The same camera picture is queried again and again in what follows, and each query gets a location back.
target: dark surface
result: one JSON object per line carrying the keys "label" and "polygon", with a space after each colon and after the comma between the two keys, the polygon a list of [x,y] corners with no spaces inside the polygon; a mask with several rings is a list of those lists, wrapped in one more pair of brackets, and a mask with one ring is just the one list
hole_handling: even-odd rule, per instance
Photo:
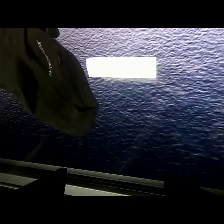
{"label": "dark surface", "polygon": [[84,68],[89,57],[156,56],[158,80],[89,78],[100,109],[82,139],[47,127],[0,90],[0,157],[224,188],[224,29],[60,32]]}

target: blue water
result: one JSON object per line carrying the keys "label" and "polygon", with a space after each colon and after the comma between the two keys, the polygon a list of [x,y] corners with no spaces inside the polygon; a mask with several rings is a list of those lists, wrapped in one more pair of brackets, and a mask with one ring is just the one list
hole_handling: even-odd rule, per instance
{"label": "blue water", "polygon": [[[37,121],[0,90],[0,157],[224,188],[224,29],[60,29],[85,60],[156,56],[158,80],[89,78],[97,126],[78,139]],[[30,154],[36,147],[36,154]]]}

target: dark fabric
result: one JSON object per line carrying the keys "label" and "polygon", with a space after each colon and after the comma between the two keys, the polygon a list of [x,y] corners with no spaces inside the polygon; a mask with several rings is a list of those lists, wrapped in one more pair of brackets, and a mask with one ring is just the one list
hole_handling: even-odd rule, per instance
{"label": "dark fabric", "polygon": [[57,28],[1,28],[0,88],[36,118],[83,136],[95,123],[97,102],[79,61],[53,38],[58,35]]}

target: textured blue background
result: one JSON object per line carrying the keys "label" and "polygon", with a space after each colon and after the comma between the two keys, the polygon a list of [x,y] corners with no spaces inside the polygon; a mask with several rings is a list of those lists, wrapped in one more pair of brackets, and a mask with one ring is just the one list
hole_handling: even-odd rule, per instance
{"label": "textured blue background", "polygon": [[224,187],[224,29],[60,29],[80,60],[156,56],[158,80],[89,78],[100,104],[83,139],[29,115],[0,90],[0,157]]}

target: white rectangle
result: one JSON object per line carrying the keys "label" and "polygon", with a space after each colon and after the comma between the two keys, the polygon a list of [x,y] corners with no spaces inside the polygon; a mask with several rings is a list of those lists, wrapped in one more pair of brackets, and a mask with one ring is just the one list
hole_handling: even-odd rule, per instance
{"label": "white rectangle", "polygon": [[86,66],[90,77],[156,79],[156,57],[94,57]]}

